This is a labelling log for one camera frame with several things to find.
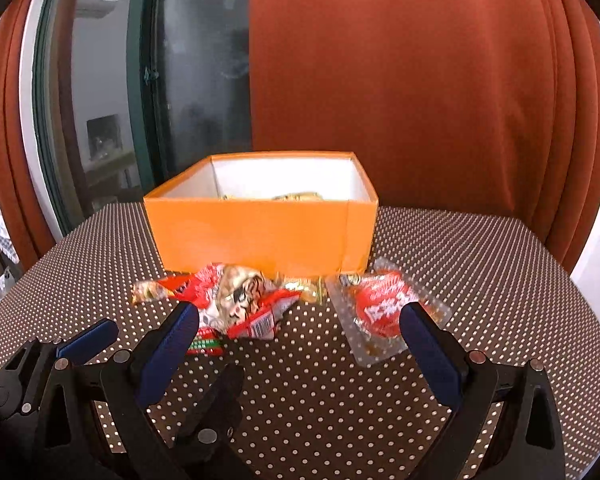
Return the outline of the red cartoon face snack bag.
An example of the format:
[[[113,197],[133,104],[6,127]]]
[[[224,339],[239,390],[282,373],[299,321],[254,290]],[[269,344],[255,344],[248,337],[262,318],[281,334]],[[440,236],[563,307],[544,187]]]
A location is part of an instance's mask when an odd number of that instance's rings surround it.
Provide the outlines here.
[[[302,296],[301,290],[276,284],[258,270],[224,263],[158,284],[195,306],[202,324],[230,339],[273,339],[277,324]]]

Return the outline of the red spicy strips clear packet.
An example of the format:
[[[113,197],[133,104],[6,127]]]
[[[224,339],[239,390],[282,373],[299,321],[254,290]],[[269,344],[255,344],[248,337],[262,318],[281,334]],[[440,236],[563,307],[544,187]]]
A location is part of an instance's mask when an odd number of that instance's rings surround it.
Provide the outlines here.
[[[450,307],[386,258],[376,259],[364,273],[329,276],[325,285],[355,362],[362,367],[407,349],[399,325],[406,304],[420,304],[440,327],[452,316]]]

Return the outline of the small clear yellow candy packet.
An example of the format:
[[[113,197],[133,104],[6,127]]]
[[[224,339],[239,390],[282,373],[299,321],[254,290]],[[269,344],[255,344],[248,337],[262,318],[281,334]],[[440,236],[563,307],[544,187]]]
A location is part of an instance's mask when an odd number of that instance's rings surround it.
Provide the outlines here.
[[[324,304],[327,289],[324,278],[291,278],[286,276],[280,282],[282,287],[300,294],[300,300],[306,304]]]

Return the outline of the yellow honey butter chips bag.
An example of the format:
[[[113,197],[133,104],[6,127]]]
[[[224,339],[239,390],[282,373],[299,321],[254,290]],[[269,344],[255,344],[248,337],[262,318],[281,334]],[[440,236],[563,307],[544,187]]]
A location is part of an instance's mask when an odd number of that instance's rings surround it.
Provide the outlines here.
[[[295,192],[285,194],[223,194],[221,200],[272,200],[272,202],[320,202],[323,196],[317,192]]]

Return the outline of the brown polka dot tablecloth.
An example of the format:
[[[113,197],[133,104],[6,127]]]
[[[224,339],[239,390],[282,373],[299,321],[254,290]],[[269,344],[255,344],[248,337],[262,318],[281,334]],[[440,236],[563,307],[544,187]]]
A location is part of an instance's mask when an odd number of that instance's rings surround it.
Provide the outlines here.
[[[385,207],[373,256],[450,306],[449,330],[466,349],[544,364],[566,475],[580,477],[600,455],[600,322],[538,239],[512,218]],[[118,348],[133,348],[172,307],[131,306],[131,287],[163,272],[143,206],[105,207],[0,301],[0,368],[32,337],[68,338],[101,318],[117,322]],[[403,479],[449,417],[410,354],[359,366],[332,306],[299,304],[273,341],[184,361],[149,410],[166,440],[229,362],[246,371],[234,449],[268,479]]]

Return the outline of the orange curtain left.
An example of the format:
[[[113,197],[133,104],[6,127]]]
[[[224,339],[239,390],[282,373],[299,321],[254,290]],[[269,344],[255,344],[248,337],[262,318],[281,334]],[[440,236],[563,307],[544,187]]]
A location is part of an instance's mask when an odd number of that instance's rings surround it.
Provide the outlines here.
[[[0,208],[23,270],[31,269],[55,245],[22,140],[20,54],[31,2],[12,0],[0,19]]]

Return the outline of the orange curtain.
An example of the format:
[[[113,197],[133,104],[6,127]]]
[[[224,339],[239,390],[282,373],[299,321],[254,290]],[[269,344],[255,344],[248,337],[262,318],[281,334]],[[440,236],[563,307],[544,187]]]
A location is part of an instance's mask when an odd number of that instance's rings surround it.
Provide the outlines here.
[[[23,270],[31,269],[55,245],[22,140],[20,54],[31,2],[12,0],[0,19],[0,208]]]
[[[358,156],[387,206],[520,220],[567,270],[600,208],[585,0],[249,0],[252,144]]]

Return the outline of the orange cardboard box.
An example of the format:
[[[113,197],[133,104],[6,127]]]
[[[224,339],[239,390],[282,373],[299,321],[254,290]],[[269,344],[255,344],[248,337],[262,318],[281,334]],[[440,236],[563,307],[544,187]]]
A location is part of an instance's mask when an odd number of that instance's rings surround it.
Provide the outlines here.
[[[323,200],[221,200],[295,192],[317,192]],[[168,271],[227,263],[318,278],[366,268],[378,196],[355,154],[251,152],[196,162],[148,193],[144,205]]]

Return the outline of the green framed glass door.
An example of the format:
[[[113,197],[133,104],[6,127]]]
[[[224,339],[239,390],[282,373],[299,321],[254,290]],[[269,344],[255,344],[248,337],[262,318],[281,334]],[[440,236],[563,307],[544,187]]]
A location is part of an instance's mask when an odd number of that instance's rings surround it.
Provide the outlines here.
[[[61,233],[252,147],[249,0],[43,0],[32,76]]]

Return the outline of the orange curtain right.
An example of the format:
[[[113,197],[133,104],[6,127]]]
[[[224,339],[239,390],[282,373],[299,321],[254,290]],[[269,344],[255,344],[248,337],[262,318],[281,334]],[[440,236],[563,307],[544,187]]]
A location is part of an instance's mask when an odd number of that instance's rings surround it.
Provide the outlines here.
[[[585,0],[249,0],[252,144],[358,156],[387,206],[520,220],[567,270],[600,208]]]

